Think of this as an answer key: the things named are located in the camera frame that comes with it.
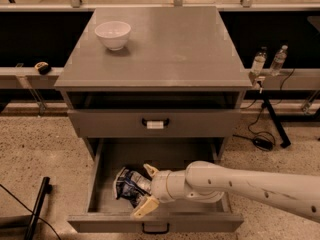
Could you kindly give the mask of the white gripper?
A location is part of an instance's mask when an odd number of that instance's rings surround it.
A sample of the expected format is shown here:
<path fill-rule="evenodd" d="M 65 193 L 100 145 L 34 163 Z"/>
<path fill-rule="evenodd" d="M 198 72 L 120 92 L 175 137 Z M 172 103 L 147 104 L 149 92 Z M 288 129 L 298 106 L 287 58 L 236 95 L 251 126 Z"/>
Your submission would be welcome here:
<path fill-rule="evenodd" d="M 151 193 L 153 196 L 144 196 L 138 206 L 132 211 L 134 219 L 141 219 L 156 210 L 161 203 L 183 200 L 185 194 L 185 171 L 159 171 L 156 167 L 145 163 L 143 165 L 148 175 L 153 178 Z"/>

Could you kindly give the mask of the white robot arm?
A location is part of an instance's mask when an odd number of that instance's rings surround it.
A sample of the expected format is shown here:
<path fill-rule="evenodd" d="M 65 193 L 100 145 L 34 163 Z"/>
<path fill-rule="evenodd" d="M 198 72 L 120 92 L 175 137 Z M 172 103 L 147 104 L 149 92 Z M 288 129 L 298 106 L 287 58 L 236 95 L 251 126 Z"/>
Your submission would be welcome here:
<path fill-rule="evenodd" d="M 132 212 L 138 219 L 161 203 L 180 199 L 215 203 L 228 192 L 320 222 L 319 176 L 230 169 L 205 161 L 192 162 L 181 171 L 149 164 L 144 168 L 151 177 L 151 194 Z"/>

